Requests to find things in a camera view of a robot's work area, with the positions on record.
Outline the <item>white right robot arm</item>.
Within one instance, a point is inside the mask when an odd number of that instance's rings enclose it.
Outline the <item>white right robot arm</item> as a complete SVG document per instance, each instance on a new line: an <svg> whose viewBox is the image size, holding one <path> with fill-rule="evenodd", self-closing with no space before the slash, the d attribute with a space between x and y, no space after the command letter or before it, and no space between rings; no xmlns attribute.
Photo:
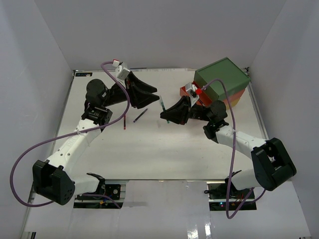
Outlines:
<svg viewBox="0 0 319 239"><path fill-rule="evenodd" d="M226 195L238 198L244 189L262 187L273 191L296 175L297 169L284 144L277 138L265 140L236 131L225 121L226 105L216 100L209 106L191 104L189 96L181 99L169 109L161 112L160 118L184 125L189 119L203 120L206 137L216 143L229 146L252 160L253 167L233 172L225 179Z"/></svg>

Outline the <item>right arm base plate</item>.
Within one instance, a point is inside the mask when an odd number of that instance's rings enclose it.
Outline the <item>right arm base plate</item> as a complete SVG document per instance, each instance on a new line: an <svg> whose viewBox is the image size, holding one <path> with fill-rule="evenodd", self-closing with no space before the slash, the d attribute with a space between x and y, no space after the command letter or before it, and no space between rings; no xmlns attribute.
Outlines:
<svg viewBox="0 0 319 239"><path fill-rule="evenodd" d="M226 190L227 184L212 182L207 184L207 189L204 190L204 194L208 196L209 208L211 212L214 211L226 211ZM249 193L250 189L244 189L235 191L230 189L229 196L229 210L234 211ZM241 207L241 211L254 211L257 210L255 200L255 194L252 192L246 202Z"/></svg>

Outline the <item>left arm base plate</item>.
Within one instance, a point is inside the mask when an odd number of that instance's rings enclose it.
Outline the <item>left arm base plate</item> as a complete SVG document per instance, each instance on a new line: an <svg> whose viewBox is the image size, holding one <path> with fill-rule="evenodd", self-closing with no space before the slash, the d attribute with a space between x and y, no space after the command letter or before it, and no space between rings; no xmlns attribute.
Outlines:
<svg viewBox="0 0 319 239"><path fill-rule="evenodd" d="M124 184L106 184L97 196L76 196L73 204L75 209L120 209L126 193Z"/></svg>

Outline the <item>purple pen refill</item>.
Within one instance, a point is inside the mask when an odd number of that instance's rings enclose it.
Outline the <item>purple pen refill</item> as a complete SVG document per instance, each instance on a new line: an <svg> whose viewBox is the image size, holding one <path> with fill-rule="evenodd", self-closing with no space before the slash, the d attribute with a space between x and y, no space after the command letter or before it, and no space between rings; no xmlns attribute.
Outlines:
<svg viewBox="0 0 319 239"><path fill-rule="evenodd" d="M143 110L143 111L133 120L133 123L136 123L137 120L139 120L139 119L141 118L141 116L143 116L147 111L148 111L148 109Z"/></svg>

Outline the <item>green pen refill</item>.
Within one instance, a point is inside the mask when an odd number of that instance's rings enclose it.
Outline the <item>green pen refill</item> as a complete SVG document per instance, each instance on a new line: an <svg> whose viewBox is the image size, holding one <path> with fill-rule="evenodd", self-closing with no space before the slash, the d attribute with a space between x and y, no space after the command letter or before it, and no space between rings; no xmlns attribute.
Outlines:
<svg viewBox="0 0 319 239"><path fill-rule="evenodd" d="M160 105L161 105L161 107L162 107L162 111L165 112L165 106L164 106L164 102L163 102L163 100L162 100L161 95L159 95L159 103L160 103Z"/></svg>

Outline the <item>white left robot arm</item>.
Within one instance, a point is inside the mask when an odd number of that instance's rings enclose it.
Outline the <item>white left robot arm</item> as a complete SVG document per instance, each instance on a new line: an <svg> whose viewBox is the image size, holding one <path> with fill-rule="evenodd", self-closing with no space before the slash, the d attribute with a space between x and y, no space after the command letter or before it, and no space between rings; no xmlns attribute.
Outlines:
<svg viewBox="0 0 319 239"><path fill-rule="evenodd" d="M38 160L32 167L33 186L37 194L60 205L67 204L74 195L90 194L99 199L105 194L105 179L94 173L87 173L82 178L71 179L71 172L76 162L90 143L101 134L102 125L108 124L112 111L109 106L129 101L137 109L144 108L159 100L157 89L139 80L133 72L124 78L121 84L111 88L100 79L91 80L86 87L85 111L70 136L45 161Z"/></svg>

